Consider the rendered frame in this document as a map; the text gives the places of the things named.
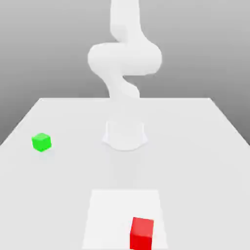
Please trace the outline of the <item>small green cube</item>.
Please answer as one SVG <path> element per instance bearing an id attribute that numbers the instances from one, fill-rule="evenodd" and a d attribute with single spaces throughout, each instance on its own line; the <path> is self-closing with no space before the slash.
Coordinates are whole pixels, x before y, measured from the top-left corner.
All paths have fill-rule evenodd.
<path id="1" fill-rule="evenodd" d="M 39 133 L 32 137 L 33 148 L 39 152 L 43 152 L 51 148 L 51 137 L 45 133 Z"/>

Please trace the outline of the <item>small red cube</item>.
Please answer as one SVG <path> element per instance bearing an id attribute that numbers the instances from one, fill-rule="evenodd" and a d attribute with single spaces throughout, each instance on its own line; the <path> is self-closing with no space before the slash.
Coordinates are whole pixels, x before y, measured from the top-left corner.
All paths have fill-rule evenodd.
<path id="1" fill-rule="evenodd" d="M 152 250 L 153 226 L 151 219 L 133 217 L 129 238 L 131 250 Z"/>

